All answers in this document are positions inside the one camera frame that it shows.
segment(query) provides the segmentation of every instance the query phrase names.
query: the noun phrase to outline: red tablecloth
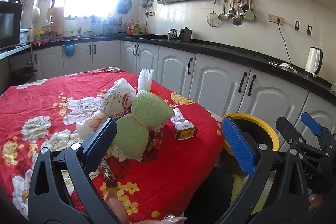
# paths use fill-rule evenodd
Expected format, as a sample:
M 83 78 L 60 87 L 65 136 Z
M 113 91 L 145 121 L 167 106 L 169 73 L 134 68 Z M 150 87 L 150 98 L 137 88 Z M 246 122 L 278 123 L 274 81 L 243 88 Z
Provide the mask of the red tablecloth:
M 41 146 L 59 150 L 81 141 L 76 122 L 90 117 L 106 90 L 122 77 L 137 86 L 137 75 L 103 69 L 13 86 L 0 97 L 0 184 L 22 214 L 27 216 L 29 183 Z M 212 170 L 224 141 L 216 116 L 156 82 L 152 88 L 168 104 L 178 104 L 198 133 L 190 139 L 176 140 L 173 124 L 167 121 L 162 148 L 144 156 L 142 162 L 109 158 L 118 181 L 119 199 L 132 223 L 180 215 Z M 73 192 L 67 173 L 63 176 Z M 106 195 L 102 175 L 90 177 L 101 196 Z M 75 191 L 72 200 L 80 209 Z

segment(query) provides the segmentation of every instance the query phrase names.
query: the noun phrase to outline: white tile wall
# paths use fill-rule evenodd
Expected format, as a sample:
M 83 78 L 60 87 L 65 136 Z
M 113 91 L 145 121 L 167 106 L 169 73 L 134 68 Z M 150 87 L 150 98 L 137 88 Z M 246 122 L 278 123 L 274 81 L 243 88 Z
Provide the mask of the white tile wall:
M 166 35 L 169 28 L 178 30 L 189 27 L 193 38 L 238 46 L 261 52 L 288 61 L 285 45 L 278 25 L 267 21 L 267 14 L 281 16 L 285 23 L 280 26 L 286 40 L 291 61 L 305 68 L 310 47 L 323 50 L 320 77 L 334 82 L 336 79 L 336 14 L 309 0 L 254 0 L 255 21 L 245 21 L 241 26 L 231 20 L 218 27 L 210 27 L 206 17 L 213 9 L 213 0 L 193 0 L 159 5 L 154 1 L 155 16 L 148 17 L 147 31 L 150 34 Z M 223 11 L 223 0 L 215 5 L 217 14 Z M 146 22 L 144 9 L 139 10 L 139 20 Z M 294 30 L 295 21 L 300 30 Z M 312 35 L 306 34 L 308 25 Z

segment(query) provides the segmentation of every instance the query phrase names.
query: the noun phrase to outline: human hand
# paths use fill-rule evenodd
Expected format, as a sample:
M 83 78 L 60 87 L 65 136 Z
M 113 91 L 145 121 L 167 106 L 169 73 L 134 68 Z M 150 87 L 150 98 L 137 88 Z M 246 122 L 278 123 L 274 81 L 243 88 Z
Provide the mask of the human hand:
M 129 217 L 127 214 L 127 210 L 123 203 L 118 200 L 118 195 L 114 190 L 110 190 L 106 196 L 106 204 L 110 207 L 110 209 L 115 213 L 115 215 L 121 220 L 123 224 L 129 224 Z M 145 220 L 137 222 L 137 224 L 165 224 L 165 223 L 173 223 L 180 224 L 186 217 L 175 217 L 159 220 Z

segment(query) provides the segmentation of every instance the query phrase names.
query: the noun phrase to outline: cutting board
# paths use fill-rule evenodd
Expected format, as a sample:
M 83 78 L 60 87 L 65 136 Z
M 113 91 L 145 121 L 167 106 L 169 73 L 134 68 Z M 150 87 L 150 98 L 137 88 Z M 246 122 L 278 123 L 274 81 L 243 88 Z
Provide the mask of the cutting board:
M 57 32 L 57 35 L 64 34 L 64 25 L 65 25 L 65 18 L 64 18 L 64 7 L 53 7 L 48 9 L 48 17 L 50 19 L 52 16 L 52 31 Z

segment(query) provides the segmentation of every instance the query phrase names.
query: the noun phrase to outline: blue gripper pad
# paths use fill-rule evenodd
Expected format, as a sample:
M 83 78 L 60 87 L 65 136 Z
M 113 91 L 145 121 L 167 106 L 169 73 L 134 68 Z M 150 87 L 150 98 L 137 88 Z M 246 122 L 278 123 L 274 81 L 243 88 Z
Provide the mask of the blue gripper pad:
M 309 128 L 311 132 L 313 132 L 315 136 L 322 135 L 321 125 L 317 121 L 315 121 L 314 118 L 310 116 L 307 112 L 302 113 L 301 121 L 306 125 L 306 127 Z
M 255 170 L 254 153 L 240 133 L 240 129 L 230 117 L 227 117 L 223 120 L 222 131 L 240 168 L 251 177 Z

